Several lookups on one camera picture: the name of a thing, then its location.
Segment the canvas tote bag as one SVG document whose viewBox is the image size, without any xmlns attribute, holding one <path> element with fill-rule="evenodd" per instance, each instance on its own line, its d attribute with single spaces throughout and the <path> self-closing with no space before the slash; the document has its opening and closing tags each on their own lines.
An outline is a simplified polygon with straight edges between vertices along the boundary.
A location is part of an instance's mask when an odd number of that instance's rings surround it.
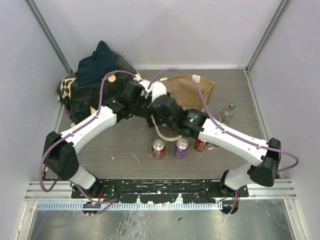
<svg viewBox="0 0 320 240">
<path fill-rule="evenodd" d="M 186 111 L 186 117 L 188 110 L 195 112 L 196 116 L 198 116 L 200 112 L 205 111 L 205 106 L 209 104 L 216 85 L 214 81 L 210 81 L 196 74 L 192 75 L 192 77 L 189 75 L 176 75 L 169 78 L 164 77 L 161 80 L 154 82 L 162 82 L 166 86 L 167 95 L 174 98 L 177 104 Z M 149 119 L 151 120 L 151 123 L 154 124 L 156 132 L 161 139 L 174 142 L 182 138 L 181 135 L 170 130 L 165 124 L 156 125 L 152 115 Z M 192 131 L 186 126 L 183 127 L 187 130 L 187 137 L 190 137 Z"/>
</svg>

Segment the red coke can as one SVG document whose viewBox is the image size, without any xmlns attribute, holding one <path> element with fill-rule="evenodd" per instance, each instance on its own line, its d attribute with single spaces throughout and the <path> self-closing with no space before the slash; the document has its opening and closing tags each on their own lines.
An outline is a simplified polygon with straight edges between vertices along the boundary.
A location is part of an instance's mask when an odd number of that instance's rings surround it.
<svg viewBox="0 0 320 240">
<path fill-rule="evenodd" d="M 157 139 L 152 143 L 152 154 L 156 160 L 162 160 L 166 156 L 166 145 L 161 139 Z"/>
<path fill-rule="evenodd" d="M 208 142 L 206 141 L 202 141 L 200 139 L 197 139 L 195 141 L 195 144 L 194 144 L 194 148 L 198 151 L 198 152 L 203 152 L 206 150 L 207 146 L 209 145 Z"/>
</svg>

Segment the purple soda can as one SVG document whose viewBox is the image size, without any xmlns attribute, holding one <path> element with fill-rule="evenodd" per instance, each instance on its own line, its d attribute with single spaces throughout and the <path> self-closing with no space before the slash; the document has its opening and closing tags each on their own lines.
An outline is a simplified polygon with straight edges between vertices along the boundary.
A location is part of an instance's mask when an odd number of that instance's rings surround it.
<svg viewBox="0 0 320 240">
<path fill-rule="evenodd" d="M 180 138 L 176 141 L 174 147 L 174 155 L 176 158 L 185 158 L 189 151 L 189 142 L 185 138 Z"/>
</svg>

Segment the clear glass bottle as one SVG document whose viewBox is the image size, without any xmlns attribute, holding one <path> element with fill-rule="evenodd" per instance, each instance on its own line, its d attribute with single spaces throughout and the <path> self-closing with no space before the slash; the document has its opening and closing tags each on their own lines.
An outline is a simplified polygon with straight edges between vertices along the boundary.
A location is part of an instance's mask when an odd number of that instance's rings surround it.
<svg viewBox="0 0 320 240">
<path fill-rule="evenodd" d="M 219 121 L 223 124 L 230 124 L 235 116 L 235 104 L 230 103 L 227 107 L 225 107 L 221 113 Z"/>
</svg>

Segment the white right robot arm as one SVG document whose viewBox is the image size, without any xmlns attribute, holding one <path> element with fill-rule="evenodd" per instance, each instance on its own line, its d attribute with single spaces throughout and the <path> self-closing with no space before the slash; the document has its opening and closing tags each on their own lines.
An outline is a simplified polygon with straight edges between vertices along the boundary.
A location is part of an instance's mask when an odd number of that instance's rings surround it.
<svg viewBox="0 0 320 240">
<path fill-rule="evenodd" d="M 246 160 L 246 164 L 223 173 L 219 182 L 223 196 L 233 197 L 249 184 L 274 185 L 281 160 L 279 140 L 254 138 L 210 119 L 200 110 L 184 110 L 167 94 L 153 97 L 148 110 L 156 125 L 165 124 L 182 137 L 217 145 Z"/>
</svg>

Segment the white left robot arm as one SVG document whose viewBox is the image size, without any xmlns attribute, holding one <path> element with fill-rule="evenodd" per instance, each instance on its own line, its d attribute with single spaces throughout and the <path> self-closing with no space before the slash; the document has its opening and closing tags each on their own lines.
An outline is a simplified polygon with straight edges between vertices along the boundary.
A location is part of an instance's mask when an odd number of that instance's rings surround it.
<svg viewBox="0 0 320 240">
<path fill-rule="evenodd" d="M 80 166 L 78 153 L 94 137 L 119 121 L 133 115 L 145 117 L 152 100 L 148 80 L 129 81 L 124 90 L 106 100 L 100 100 L 92 115 L 62 133 L 50 132 L 45 139 L 40 168 L 48 167 L 58 180 L 69 181 L 88 198 L 100 193 L 98 178 Z"/>
</svg>

